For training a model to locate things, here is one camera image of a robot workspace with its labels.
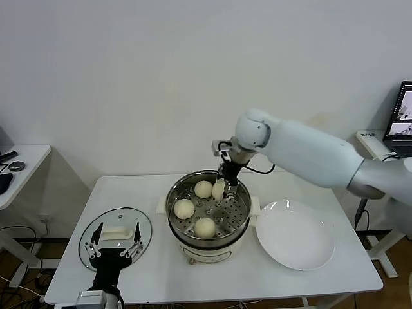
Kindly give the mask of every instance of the laptop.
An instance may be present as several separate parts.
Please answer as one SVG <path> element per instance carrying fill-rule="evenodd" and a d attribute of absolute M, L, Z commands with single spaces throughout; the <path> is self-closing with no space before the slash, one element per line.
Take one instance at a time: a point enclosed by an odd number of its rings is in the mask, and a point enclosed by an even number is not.
<path fill-rule="evenodd" d="M 412 82 L 400 85 L 383 142 L 401 158 L 412 156 Z"/>

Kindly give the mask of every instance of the white plate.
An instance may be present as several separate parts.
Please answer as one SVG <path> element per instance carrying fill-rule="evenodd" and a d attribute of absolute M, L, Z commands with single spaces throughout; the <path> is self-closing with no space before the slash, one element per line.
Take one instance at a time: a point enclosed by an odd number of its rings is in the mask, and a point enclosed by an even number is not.
<path fill-rule="evenodd" d="M 325 265 L 335 252 L 333 231 L 320 214 L 298 201 L 275 201 L 262 209 L 257 237 L 276 261 L 296 270 Z"/>

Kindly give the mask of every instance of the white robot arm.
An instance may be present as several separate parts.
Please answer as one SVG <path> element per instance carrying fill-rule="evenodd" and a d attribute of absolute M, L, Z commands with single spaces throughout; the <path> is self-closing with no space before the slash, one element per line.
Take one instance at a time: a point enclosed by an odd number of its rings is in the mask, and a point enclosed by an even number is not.
<path fill-rule="evenodd" d="M 345 187 L 369 199 L 388 194 L 395 200 L 392 204 L 412 206 L 412 158 L 367 160 L 340 138 L 256 109 L 238 119 L 230 141 L 214 142 L 213 148 L 221 144 L 226 144 L 224 150 L 230 157 L 219 168 L 227 182 L 227 196 L 236 190 L 233 179 L 240 169 L 261 153 L 273 164 L 320 187 Z M 222 150 L 217 148 L 215 154 Z M 412 207 L 407 208 L 412 215 Z"/>

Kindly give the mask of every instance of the metal pot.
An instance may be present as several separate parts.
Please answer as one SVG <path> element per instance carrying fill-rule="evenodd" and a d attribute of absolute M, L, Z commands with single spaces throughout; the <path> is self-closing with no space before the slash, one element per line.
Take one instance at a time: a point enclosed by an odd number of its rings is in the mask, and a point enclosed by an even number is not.
<path fill-rule="evenodd" d="M 249 225 L 251 199 L 245 185 L 239 182 L 235 198 L 221 201 L 199 198 L 194 194 L 194 186 L 201 180 L 214 184 L 218 172 L 198 171 L 180 178 L 170 189 L 166 197 L 166 213 L 173 234 L 184 244 L 199 250 L 216 250 L 225 248 L 240 237 Z M 181 220 L 174 215 L 173 207 L 177 200 L 187 198 L 195 206 L 194 215 Z M 194 224 L 201 217 L 208 217 L 216 224 L 213 238 L 198 238 L 194 235 Z"/>

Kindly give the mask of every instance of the wooden floor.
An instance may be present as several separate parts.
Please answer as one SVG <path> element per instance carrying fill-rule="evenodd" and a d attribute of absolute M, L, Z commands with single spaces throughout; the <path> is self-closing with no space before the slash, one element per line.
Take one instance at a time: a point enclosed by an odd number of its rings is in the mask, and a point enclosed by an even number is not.
<path fill-rule="evenodd" d="M 40 252 L 39 256 L 42 258 L 60 258 L 63 255 L 66 244 L 63 243 L 45 243 Z M 409 275 L 412 272 L 412 241 L 406 238 L 399 241 L 395 246 L 393 246 L 389 252 L 388 256 L 395 266 L 398 277 L 395 279 L 388 279 L 380 265 L 374 262 L 377 270 L 384 282 L 384 288 L 377 292 L 363 293 L 356 295 L 357 309 L 412 309 L 412 302 L 409 295 Z M 11 275 L 15 271 L 16 267 L 19 265 L 19 261 L 13 257 L 8 252 L 0 253 L 0 276 L 10 279 Z M 33 279 L 37 275 L 37 270 L 29 270 L 24 279 L 25 282 Z M 0 280 L 0 291 L 14 292 L 16 289 L 7 289 L 7 283 Z M 29 282 L 25 285 L 32 290 L 36 290 L 34 282 Z M 18 293 L 22 295 L 23 299 L 29 299 L 33 297 L 28 291 L 18 289 Z M 3 299 L 0 303 L 1 309 L 9 309 L 13 305 L 17 304 L 20 299 L 14 296 L 9 302 L 5 303 L 7 298 Z M 310 305 L 315 305 L 319 298 L 309 298 Z M 127 308 L 145 308 L 145 309 L 171 309 L 171 308 L 186 308 L 186 309 L 226 309 L 228 307 L 237 307 L 236 302 L 224 302 L 224 303 L 185 303 L 185 304 L 174 304 L 174 305 L 146 305 L 146 306 L 126 306 Z M 257 303 L 247 304 L 247 309 L 266 309 L 266 308 L 288 308 L 288 307 L 298 307 L 302 306 L 300 299 L 276 299 L 276 300 L 265 300 L 259 301 Z M 336 309 L 352 309 L 355 308 L 354 297 L 351 296 L 339 303 Z"/>

